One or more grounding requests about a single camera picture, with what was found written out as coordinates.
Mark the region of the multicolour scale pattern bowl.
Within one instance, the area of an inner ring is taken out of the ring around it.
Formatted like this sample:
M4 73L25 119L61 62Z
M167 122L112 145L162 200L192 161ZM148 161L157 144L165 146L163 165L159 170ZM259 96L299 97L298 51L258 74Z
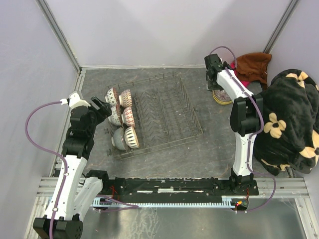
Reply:
M133 105L132 103L132 95L130 89L124 90L120 95L119 95L119 102L120 105L124 108L131 107Z

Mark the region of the red lattice pattern bowl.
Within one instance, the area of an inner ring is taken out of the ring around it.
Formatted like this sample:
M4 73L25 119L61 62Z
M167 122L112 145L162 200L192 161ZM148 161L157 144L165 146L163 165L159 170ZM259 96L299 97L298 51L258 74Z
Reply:
M122 121L128 127L132 126L135 127L135 120L132 111L132 107L126 107L121 115Z

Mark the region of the grey speckled bowl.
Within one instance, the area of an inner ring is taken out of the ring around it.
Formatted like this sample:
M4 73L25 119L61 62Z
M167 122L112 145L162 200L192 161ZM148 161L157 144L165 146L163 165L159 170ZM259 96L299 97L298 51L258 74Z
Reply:
M111 137L112 145L121 151L127 150L127 145L124 140L124 130L122 127L114 131L113 136Z

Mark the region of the black striped white bowl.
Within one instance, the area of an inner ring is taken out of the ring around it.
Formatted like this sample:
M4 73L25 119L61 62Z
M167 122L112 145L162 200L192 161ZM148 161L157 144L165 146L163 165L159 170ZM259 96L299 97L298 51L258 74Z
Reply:
M129 148L137 149L140 147L138 137L133 126L130 126L125 130L124 138Z

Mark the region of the yellow dotted bowl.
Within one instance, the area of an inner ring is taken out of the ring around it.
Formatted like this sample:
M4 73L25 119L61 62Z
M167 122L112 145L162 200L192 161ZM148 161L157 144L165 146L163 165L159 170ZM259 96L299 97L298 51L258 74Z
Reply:
M218 99L216 98L215 94L214 94L214 91L212 92L212 95L213 95L214 100L215 100L218 104L220 104L220 105L228 105L228 104L231 104L231 103L232 103L232 100L231 100L231 101L228 101L228 102L224 102L224 101L218 100Z

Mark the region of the grey wire dish rack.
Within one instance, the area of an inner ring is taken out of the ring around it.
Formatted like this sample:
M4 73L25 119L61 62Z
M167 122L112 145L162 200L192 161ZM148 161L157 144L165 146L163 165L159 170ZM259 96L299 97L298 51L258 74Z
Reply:
M111 84L120 94L130 90L135 131L140 147L121 151L112 147L115 159L135 157L195 141L203 130L178 73Z

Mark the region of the purple striped white bowl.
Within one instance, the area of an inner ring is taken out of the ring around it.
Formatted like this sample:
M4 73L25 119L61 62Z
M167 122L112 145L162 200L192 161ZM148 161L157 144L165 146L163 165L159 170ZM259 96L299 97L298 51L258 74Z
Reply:
M231 101L231 98L228 96L228 94L224 90L215 90L214 94L216 98L220 101L224 101L224 102Z

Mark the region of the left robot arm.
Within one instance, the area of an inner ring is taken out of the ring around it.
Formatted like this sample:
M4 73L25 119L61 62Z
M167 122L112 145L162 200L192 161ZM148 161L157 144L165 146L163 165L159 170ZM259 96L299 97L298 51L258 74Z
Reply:
M94 170L78 189L82 172L94 146L96 126L112 114L111 105L91 99L91 105L73 92L60 104L71 109L71 126L67 131L62 152L56 156L62 161L57 184L44 216L35 218L33 229L42 239L79 239L83 233L83 221L95 197L110 190L106 171Z

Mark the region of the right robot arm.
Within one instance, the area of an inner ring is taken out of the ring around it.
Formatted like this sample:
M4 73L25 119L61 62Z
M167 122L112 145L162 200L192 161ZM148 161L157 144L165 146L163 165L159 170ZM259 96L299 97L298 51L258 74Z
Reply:
M235 195L258 195L258 186L252 170L253 145L264 126L263 99L254 96L236 77L234 70L217 54L204 57L207 88L223 89L233 105L230 126L235 134L235 160L227 184Z

